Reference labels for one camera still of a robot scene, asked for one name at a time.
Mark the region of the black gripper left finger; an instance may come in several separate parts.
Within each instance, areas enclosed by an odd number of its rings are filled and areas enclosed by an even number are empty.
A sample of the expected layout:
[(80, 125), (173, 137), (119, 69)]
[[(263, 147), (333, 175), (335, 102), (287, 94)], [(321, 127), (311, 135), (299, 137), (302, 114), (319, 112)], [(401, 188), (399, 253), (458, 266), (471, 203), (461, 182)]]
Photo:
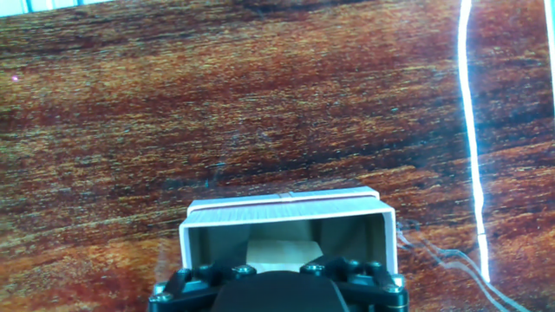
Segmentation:
[(223, 287), (254, 276), (249, 264), (213, 263), (175, 271), (167, 282), (156, 283), (148, 298), (149, 312), (209, 312)]

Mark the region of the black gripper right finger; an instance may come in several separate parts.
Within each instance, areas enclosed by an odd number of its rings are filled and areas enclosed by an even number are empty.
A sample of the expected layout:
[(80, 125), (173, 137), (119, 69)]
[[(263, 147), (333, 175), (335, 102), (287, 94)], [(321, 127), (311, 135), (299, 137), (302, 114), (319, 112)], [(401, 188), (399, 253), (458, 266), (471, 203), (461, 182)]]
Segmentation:
[(342, 311), (408, 312), (404, 277), (377, 261), (321, 256), (303, 264), (299, 273), (328, 283)]

